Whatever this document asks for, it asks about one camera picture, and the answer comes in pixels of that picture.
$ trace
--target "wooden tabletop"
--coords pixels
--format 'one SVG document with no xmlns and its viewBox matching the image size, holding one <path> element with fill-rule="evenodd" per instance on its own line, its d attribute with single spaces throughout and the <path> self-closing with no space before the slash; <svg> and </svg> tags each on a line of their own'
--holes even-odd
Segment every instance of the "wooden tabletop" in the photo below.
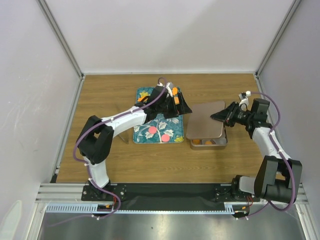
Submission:
<svg viewBox="0 0 320 240">
<path fill-rule="evenodd" d="M 180 87 L 186 103 L 224 100 L 226 106 L 238 101 L 238 94 L 257 91 L 252 74 L 165 74 Z M 135 104 L 139 87 L 154 87 L 160 75 L 88 75 L 77 104 L 64 150 L 59 183 L 86 182 L 86 168 L 72 158 L 77 137 L 87 119 L 109 117 Z M 183 116 L 186 133 L 189 116 Z M 190 141 L 168 144 L 135 144 L 133 129 L 127 131 L 129 144 L 115 137 L 106 160 L 112 182 L 127 183 L 228 183 L 236 175 L 256 176 L 262 156 L 245 127 L 237 124 L 226 129 L 228 145 L 220 150 L 192 150 Z"/>
</svg>

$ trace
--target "cable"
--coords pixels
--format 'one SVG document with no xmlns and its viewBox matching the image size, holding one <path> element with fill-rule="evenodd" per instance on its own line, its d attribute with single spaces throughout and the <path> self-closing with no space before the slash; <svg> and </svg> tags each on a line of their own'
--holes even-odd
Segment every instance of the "cable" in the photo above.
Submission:
<svg viewBox="0 0 320 240">
<path fill-rule="evenodd" d="M 263 211 L 263 209 L 265 209 L 266 206 L 268 206 L 268 205 L 269 205 L 269 202 L 267 202 L 266 205 L 264 205 L 264 206 L 263 206 L 261 209 L 259 209 L 258 211 L 254 212 L 254 213 L 251 213 L 251 214 L 248 215 L 248 216 L 240 217 L 240 219 L 247 219 L 248 217 L 252 217 L 252 216 L 254 216 L 254 215 L 258 214 L 258 213 L 261 213 L 261 212 Z"/>
<path fill-rule="evenodd" d="M 254 204 L 254 200 L 252 199 L 251 196 L 246 196 L 246 199 L 248 201 L 248 207 L 250 208 Z"/>
<path fill-rule="evenodd" d="M 124 113 L 122 113 L 122 114 L 119 114 L 119 115 L 115 116 L 115 117 L 113 118 L 113 120 L 117 120 L 117 119 L 119 119 L 119 118 L 121 118 L 121 117 L 124 117 L 124 116 L 126 116 L 126 115 L 129 115 L 129 114 L 135 113 L 135 112 L 137 112 L 137 111 L 143 110 L 143 109 L 149 107 L 150 105 L 154 104 L 156 101 L 158 101 L 158 99 L 165 93 L 165 91 L 166 91 L 166 85 L 167 85 L 167 82 L 168 82 L 165 77 L 159 77 L 159 79 L 158 79 L 158 84 L 160 84 L 160 80 L 161 80 L 161 79 L 164 80 L 163 89 L 162 89 L 162 91 L 160 92 L 160 94 L 159 94 L 153 101 L 149 102 L 148 104 L 146 104 L 146 105 L 144 105 L 144 106 L 142 106 L 142 107 L 139 107 L 139 108 L 134 109 L 132 112 L 131 112 L 131 111 L 127 111 L 127 112 L 124 112 Z M 89 175 L 89 180 L 90 180 L 90 182 L 92 183 L 92 185 L 93 185 L 96 189 L 99 189 L 100 191 L 102 191 L 102 192 L 104 192 L 104 193 L 106 193 L 106 194 L 112 195 L 112 196 L 113 196 L 113 201 L 114 201 L 114 203 L 116 203 L 116 202 L 118 201 L 118 206 L 116 207 L 116 209 L 114 209 L 112 212 L 108 213 L 108 214 L 105 215 L 105 216 L 95 217 L 93 214 L 90 214 L 90 215 L 89 215 L 89 214 L 82 214 L 82 215 L 75 216 L 75 217 L 72 217 L 72 218 L 69 218 L 69 219 L 66 219 L 66 220 L 63 220 L 63 221 L 60 221 L 60 222 L 51 224 L 51 225 L 47 225 L 47 227 L 55 227 L 55 226 L 58 226 L 58 225 L 60 225 L 60 224 L 64 224 L 64 223 L 67 223 L 67 222 L 69 222 L 69 221 L 72 221 L 72 220 L 75 220 L 75 219 L 79 219 L 79 218 L 82 218 L 82 217 L 92 217 L 92 218 L 96 218 L 97 220 L 99 220 L 99 219 L 105 219 L 105 218 L 107 218 L 107 217 L 110 217 L 110 216 L 113 215 L 116 211 L 119 210 L 119 208 L 120 208 L 120 206 L 121 206 L 121 200 L 120 200 L 120 198 L 119 198 L 116 194 L 114 194 L 113 192 L 107 191 L 107 190 L 99 187 L 99 186 L 96 184 L 96 182 L 93 180 L 93 178 L 92 178 L 92 174 L 91 174 L 90 168 L 89 168 L 89 163 L 88 163 L 87 161 L 85 161 L 85 160 L 82 160 L 82 159 L 77 158 L 77 156 L 76 156 L 77 148 L 78 148 L 80 142 L 81 142 L 89 133 L 91 133 L 94 129 L 98 128 L 99 126 L 101 126 L 101 125 L 103 125 L 103 124 L 107 124 L 107 123 L 109 123 L 109 122 L 111 122 L 111 119 L 108 119 L 108 120 L 105 120 L 105 121 L 101 121 L 101 122 L 97 123 L 96 125 L 93 125 L 92 127 L 90 127 L 87 131 L 85 131 L 85 132 L 79 137 L 79 139 L 76 141 L 75 146 L 74 146 L 74 148 L 73 148 L 72 156 L 73 156 L 74 160 L 76 160 L 76 161 L 78 161 L 78 162 L 81 162 L 81 163 L 84 163 L 84 165 L 86 166 L 87 173 L 88 173 L 88 175 Z"/>
<path fill-rule="evenodd" d="M 124 113 L 122 113 L 122 114 L 119 114 L 119 115 L 115 116 L 115 117 L 113 118 L 113 120 L 117 120 L 117 119 L 122 118 L 122 117 L 124 117 L 124 116 L 126 116 L 126 115 L 129 115 L 129 114 L 135 113 L 135 112 L 137 112 L 137 111 L 143 110 L 143 109 L 149 107 L 150 105 L 154 104 L 154 103 L 164 94 L 164 92 L 165 92 L 165 90 L 166 90 L 166 87 L 165 87 L 165 86 L 167 85 L 167 79 L 165 79 L 164 77 L 159 77 L 159 79 L 158 79 L 158 84 L 160 83 L 160 80 L 161 80 L 161 79 L 164 80 L 164 87 L 163 87 L 161 93 L 160 93 L 153 101 L 149 102 L 148 104 L 146 104 L 146 105 L 144 105 L 144 106 L 142 106 L 142 107 L 139 107 L 139 108 L 134 109 L 132 112 L 131 112 L 131 111 L 127 111 L 127 112 L 124 112 Z M 87 161 L 85 161 L 85 160 L 82 160 L 82 159 L 77 158 L 76 152 L 77 152 L 77 148 L 78 148 L 79 144 L 81 143 L 81 141 L 82 141 L 89 133 L 91 133 L 94 129 L 98 128 L 99 126 L 104 125 L 104 124 L 107 124 L 107 123 L 109 123 L 109 122 L 111 122 L 111 121 L 112 121 L 111 119 L 108 119 L 108 120 L 105 120 L 105 121 L 101 121 L 101 122 L 97 123 L 96 125 L 93 125 L 92 127 L 90 127 L 87 131 L 85 131 L 85 132 L 79 137 L 79 139 L 76 141 L 75 146 L 74 146 L 74 148 L 73 148 L 73 154 L 72 154 L 72 155 L 73 155 L 73 158 L 74 158 L 76 161 L 85 163 L 85 165 L 86 165 L 86 170 L 87 170 L 87 173 L 88 173 L 88 175 L 89 175 L 90 182 L 92 183 L 92 185 L 93 185 L 96 189 L 99 189 L 100 191 L 102 191 L 102 192 L 104 192 L 104 193 L 106 193 L 106 194 L 112 195 L 112 196 L 115 197 L 115 198 L 117 199 L 117 201 L 118 201 L 118 206 L 117 206 L 117 208 L 116 208 L 115 210 L 113 210 L 112 212 L 110 212 L 108 215 L 106 215 L 106 216 L 104 216 L 104 217 L 100 217 L 100 219 L 107 218 L 107 217 L 111 216 L 112 214 L 114 214 L 116 211 L 118 211 L 119 208 L 120 208 L 120 206 L 121 206 L 121 200 L 120 200 L 120 198 L 119 198 L 116 194 L 114 194 L 113 192 L 107 191 L 107 190 L 99 187 L 99 186 L 95 183 L 95 181 L 94 181 L 93 178 L 92 178 L 92 174 L 91 174 L 91 172 L 90 172 L 89 163 L 88 163 Z"/>
<path fill-rule="evenodd" d="M 291 169 L 291 166 L 288 162 L 288 160 L 286 159 L 285 155 L 282 153 L 282 151 L 280 150 L 280 147 L 278 146 L 278 144 L 276 143 L 276 141 L 273 138 L 273 131 L 275 130 L 275 128 L 278 126 L 280 119 L 281 119 L 281 114 L 280 114 L 280 110 L 278 108 L 278 105 L 276 104 L 276 102 L 267 94 L 263 93 L 263 92 L 251 92 L 251 94 L 260 94 L 265 96 L 266 98 L 268 98 L 274 105 L 277 114 L 278 114 L 278 120 L 276 121 L 275 125 L 271 128 L 270 132 L 269 132 L 269 138 L 270 141 L 272 142 L 273 146 L 275 147 L 275 149 L 277 150 L 277 152 L 279 153 L 279 155 L 281 156 L 282 160 L 284 161 L 284 164 L 286 165 L 288 172 L 289 172 L 289 176 L 291 179 L 291 185 L 292 185 L 292 191 L 291 191 L 291 199 L 290 202 L 288 203 L 288 205 L 285 208 L 279 208 L 276 205 L 274 205 L 271 201 L 268 201 L 270 203 L 270 205 L 272 207 L 274 207 L 276 210 L 280 211 L 280 212 L 285 212 L 287 211 L 289 208 L 292 207 L 292 205 L 295 202 L 295 196 L 296 196 L 296 183 L 295 183 L 295 177 L 294 177 L 294 173 Z"/>
<path fill-rule="evenodd" d="M 249 200 L 249 197 L 248 196 L 246 196 L 246 202 L 248 203 L 247 204 L 247 207 L 249 207 L 249 205 L 250 205 L 250 202 L 249 202 L 250 200 Z"/>
</svg>

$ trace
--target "gray wall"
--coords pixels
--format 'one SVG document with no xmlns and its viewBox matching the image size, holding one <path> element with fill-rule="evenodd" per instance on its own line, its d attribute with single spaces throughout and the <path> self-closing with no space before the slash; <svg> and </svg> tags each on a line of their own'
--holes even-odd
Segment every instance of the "gray wall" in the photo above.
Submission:
<svg viewBox="0 0 320 240">
<path fill-rule="evenodd" d="M 4 219 L 16 201 L 23 239 L 80 82 L 35 0 L 0 3 L 0 73 L 0 239 L 10 239 Z"/>
<path fill-rule="evenodd" d="M 303 0 L 262 72 L 282 112 L 284 149 L 303 164 L 302 182 L 320 223 L 320 1 Z M 277 118 L 274 109 L 272 117 Z"/>
<path fill-rule="evenodd" d="M 84 73 L 154 74 L 254 72 L 293 0 L 47 2 Z"/>
</svg>

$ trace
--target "floral placemat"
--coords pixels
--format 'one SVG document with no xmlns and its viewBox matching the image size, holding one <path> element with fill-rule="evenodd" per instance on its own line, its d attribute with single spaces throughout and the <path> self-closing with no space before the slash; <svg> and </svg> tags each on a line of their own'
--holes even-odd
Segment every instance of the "floral placemat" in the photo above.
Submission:
<svg viewBox="0 0 320 240">
<path fill-rule="evenodd" d="M 153 87 L 140 87 L 136 91 L 136 101 L 149 96 Z M 183 116 L 165 119 L 158 114 L 154 120 L 133 128 L 133 141 L 136 144 L 182 143 L 184 141 Z"/>
</svg>

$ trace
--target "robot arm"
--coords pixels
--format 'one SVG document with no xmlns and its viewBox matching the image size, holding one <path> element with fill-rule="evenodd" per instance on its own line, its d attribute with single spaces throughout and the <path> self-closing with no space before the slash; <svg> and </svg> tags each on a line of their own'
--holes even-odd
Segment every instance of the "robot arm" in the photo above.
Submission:
<svg viewBox="0 0 320 240">
<path fill-rule="evenodd" d="M 79 138 L 93 126 L 101 122 L 105 123 L 87 134 L 78 145 L 81 155 L 88 164 L 92 180 L 99 188 L 110 184 L 106 158 L 110 153 L 112 140 L 118 134 L 136 125 L 145 124 L 156 118 L 158 114 L 163 114 L 164 118 L 168 119 L 188 113 L 192 111 L 186 104 L 182 93 L 169 82 L 166 85 L 159 83 L 150 96 L 140 99 L 127 111 L 103 118 L 91 116 Z"/>
<path fill-rule="evenodd" d="M 264 159 L 256 177 L 237 175 L 232 180 L 233 189 L 254 194 L 268 201 L 289 203 L 292 196 L 292 180 L 279 152 L 282 152 L 291 166 L 295 189 L 299 188 L 302 164 L 300 161 L 292 160 L 281 148 L 275 133 L 270 132 L 272 125 L 267 123 L 270 102 L 256 98 L 253 100 L 251 110 L 244 110 L 242 104 L 245 103 L 248 106 L 247 94 L 242 93 L 239 98 L 240 103 L 231 103 L 226 109 L 211 115 L 211 118 L 223 122 L 228 127 L 233 127 L 236 123 L 244 125 L 250 138 L 258 145 Z M 284 180 L 277 179 L 277 173 L 281 173 Z"/>
</svg>

